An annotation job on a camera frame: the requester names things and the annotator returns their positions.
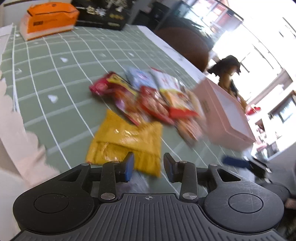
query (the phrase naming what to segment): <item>yellow snack bag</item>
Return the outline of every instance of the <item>yellow snack bag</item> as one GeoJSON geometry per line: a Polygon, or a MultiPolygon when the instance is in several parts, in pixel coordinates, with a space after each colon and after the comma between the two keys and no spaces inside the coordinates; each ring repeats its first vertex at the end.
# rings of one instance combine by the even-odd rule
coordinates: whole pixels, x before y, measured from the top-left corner
{"type": "Polygon", "coordinates": [[[131,151],[135,155],[136,170],[159,177],[161,134],[159,122],[135,126],[107,110],[89,147],[86,162],[103,165],[108,161],[123,161],[131,151]]]}

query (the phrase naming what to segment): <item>snack bag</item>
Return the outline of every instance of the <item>snack bag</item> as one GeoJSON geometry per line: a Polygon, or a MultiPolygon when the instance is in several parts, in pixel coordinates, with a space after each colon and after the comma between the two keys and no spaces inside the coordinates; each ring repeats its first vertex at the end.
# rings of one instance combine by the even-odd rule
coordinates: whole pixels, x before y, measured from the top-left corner
{"type": "Polygon", "coordinates": [[[200,104],[199,99],[190,90],[186,90],[186,94],[189,97],[195,112],[198,114],[197,116],[194,117],[195,120],[200,125],[202,130],[204,132],[207,132],[207,118],[206,118],[205,113],[204,113],[204,111],[202,109],[202,105],[200,104]]]}
{"type": "Polygon", "coordinates": [[[112,96],[117,108],[135,125],[149,122],[148,115],[141,109],[140,103],[137,101],[137,92],[118,74],[109,72],[91,85],[89,89],[99,96],[112,96]]]}
{"type": "Polygon", "coordinates": [[[173,119],[169,117],[168,105],[157,89],[141,86],[139,102],[148,114],[167,124],[174,124],[173,119]]]}
{"type": "Polygon", "coordinates": [[[123,161],[128,152],[133,152],[135,170],[159,177],[162,129],[158,121],[131,125],[107,110],[106,118],[90,144],[86,162],[103,165],[123,161]]]}
{"type": "Polygon", "coordinates": [[[171,118],[187,118],[197,115],[188,96],[181,91],[180,83],[176,78],[154,68],[151,69],[151,73],[161,95],[170,106],[169,114],[171,118]]]}
{"type": "Polygon", "coordinates": [[[202,130],[194,118],[180,119],[176,124],[179,135],[184,139],[188,146],[193,147],[197,140],[202,136],[202,130]]]}
{"type": "Polygon", "coordinates": [[[125,73],[128,82],[135,90],[139,91],[141,86],[148,86],[157,89],[154,79],[150,73],[141,71],[134,67],[127,67],[125,73]]]}

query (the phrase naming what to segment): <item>candy wrapper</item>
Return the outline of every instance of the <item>candy wrapper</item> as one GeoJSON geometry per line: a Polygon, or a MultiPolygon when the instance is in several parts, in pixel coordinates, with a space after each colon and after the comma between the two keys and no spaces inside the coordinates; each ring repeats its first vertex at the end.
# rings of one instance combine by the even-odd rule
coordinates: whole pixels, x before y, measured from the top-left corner
{"type": "Polygon", "coordinates": [[[127,67],[125,73],[128,82],[135,90],[139,91],[141,86],[148,86],[157,89],[154,79],[150,73],[134,67],[127,67]]]}
{"type": "Polygon", "coordinates": [[[197,115],[176,78],[154,68],[151,69],[151,74],[155,78],[161,95],[170,106],[169,115],[171,118],[188,118],[197,115]]]}
{"type": "Polygon", "coordinates": [[[174,121],[169,117],[168,105],[161,97],[157,89],[141,86],[139,102],[142,109],[156,119],[173,125],[174,121]]]}
{"type": "Polygon", "coordinates": [[[176,128],[188,146],[193,147],[202,137],[202,130],[194,118],[177,120],[176,128]]]}
{"type": "Polygon", "coordinates": [[[149,122],[148,115],[140,107],[138,94],[130,85],[114,72],[109,72],[89,87],[90,91],[99,96],[110,95],[115,105],[135,125],[149,122]]]}

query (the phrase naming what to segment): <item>red object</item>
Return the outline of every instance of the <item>red object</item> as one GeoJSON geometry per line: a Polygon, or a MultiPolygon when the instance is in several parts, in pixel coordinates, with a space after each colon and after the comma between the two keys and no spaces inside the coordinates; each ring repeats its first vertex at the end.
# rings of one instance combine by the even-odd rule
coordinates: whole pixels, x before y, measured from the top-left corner
{"type": "Polygon", "coordinates": [[[142,109],[148,114],[167,124],[174,124],[174,121],[169,117],[168,106],[158,90],[141,86],[139,102],[142,109]]]}
{"type": "Polygon", "coordinates": [[[99,96],[111,96],[116,107],[135,125],[149,122],[149,117],[137,100],[137,92],[118,74],[109,72],[98,79],[89,89],[93,94],[99,96]]]}
{"type": "Polygon", "coordinates": [[[198,116],[198,114],[189,109],[176,109],[173,107],[170,107],[170,117],[173,119],[183,119],[183,118],[188,118],[188,117],[194,117],[198,116]]]}
{"type": "Polygon", "coordinates": [[[259,112],[261,110],[260,107],[254,106],[254,107],[250,107],[247,111],[246,111],[246,115],[252,115],[255,114],[257,112],[259,112]]]}

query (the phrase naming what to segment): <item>tissue box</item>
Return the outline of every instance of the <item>tissue box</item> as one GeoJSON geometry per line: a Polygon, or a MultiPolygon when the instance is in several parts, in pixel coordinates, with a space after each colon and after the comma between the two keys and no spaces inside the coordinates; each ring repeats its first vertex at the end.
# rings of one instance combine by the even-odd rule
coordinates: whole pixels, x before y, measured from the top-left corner
{"type": "Polygon", "coordinates": [[[72,0],[80,12],[77,26],[121,30],[127,23],[132,0],[72,0]]]}
{"type": "Polygon", "coordinates": [[[49,2],[33,5],[21,19],[20,33],[25,41],[72,30],[79,11],[70,3],[49,2]]]}

